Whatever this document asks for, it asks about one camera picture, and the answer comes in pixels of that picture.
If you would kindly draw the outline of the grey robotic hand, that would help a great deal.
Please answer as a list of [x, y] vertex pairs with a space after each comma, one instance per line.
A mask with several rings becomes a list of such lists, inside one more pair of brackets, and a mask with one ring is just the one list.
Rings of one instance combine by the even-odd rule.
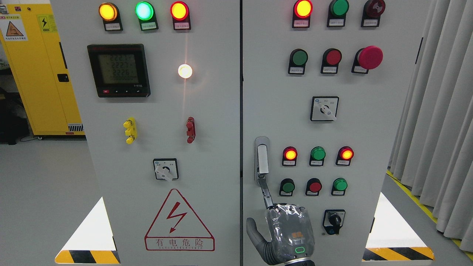
[[263, 261], [277, 265], [294, 259], [310, 259], [315, 242], [308, 210], [295, 204], [273, 204], [266, 180], [259, 180], [259, 185], [272, 241], [266, 241], [260, 234], [253, 218], [247, 218], [246, 232]]

